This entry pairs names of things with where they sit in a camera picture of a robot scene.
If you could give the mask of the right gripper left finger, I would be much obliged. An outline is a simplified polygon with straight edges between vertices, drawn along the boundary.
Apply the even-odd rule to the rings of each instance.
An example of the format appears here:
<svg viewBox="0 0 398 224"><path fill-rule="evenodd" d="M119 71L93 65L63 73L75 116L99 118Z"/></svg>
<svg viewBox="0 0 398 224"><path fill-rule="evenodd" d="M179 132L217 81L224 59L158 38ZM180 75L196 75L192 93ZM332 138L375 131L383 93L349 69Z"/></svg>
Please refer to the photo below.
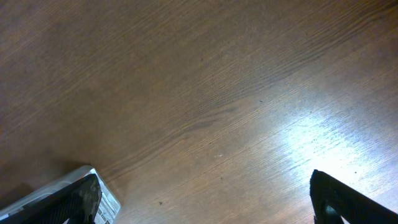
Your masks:
<svg viewBox="0 0 398 224"><path fill-rule="evenodd" d="M101 187L90 174L1 221L1 224L95 224Z"/></svg>

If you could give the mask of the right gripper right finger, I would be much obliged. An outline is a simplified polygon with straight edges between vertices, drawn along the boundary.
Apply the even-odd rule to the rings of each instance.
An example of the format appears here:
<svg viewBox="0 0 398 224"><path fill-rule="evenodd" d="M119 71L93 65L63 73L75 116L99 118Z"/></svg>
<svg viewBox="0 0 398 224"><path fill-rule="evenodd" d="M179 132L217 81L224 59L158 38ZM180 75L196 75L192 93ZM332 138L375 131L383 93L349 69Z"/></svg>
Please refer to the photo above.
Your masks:
<svg viewBox="0 0 398 224"><path fill-rule="evenodd" d="M325 172L314 170L310 198L316 224L397 223L397 214Z"/></svg>

